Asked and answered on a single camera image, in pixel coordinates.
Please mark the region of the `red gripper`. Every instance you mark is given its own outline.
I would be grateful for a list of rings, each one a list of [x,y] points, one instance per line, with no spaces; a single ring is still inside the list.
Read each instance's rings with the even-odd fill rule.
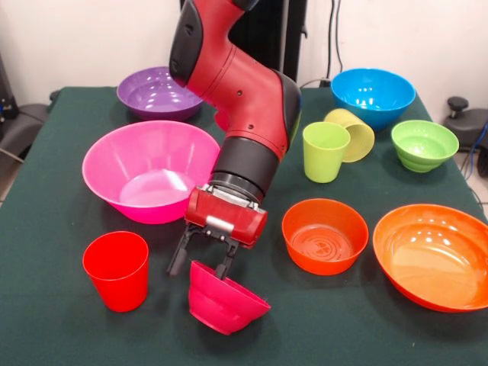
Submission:
[[[185,213],[187,223],[204,231],[217,230],[221,236],[229,237],[246,248],[252,248],[262,234],[268,212],[256,202],[234,196],[217,187],[194,188],[189,196]],[[185,230],[167,268],[168,276],[176,276],[188,256],[187,246],[193,230]],[[224,280],[233,263],[239,243],[228,242],[222,263],[215,268],[215,276]]]

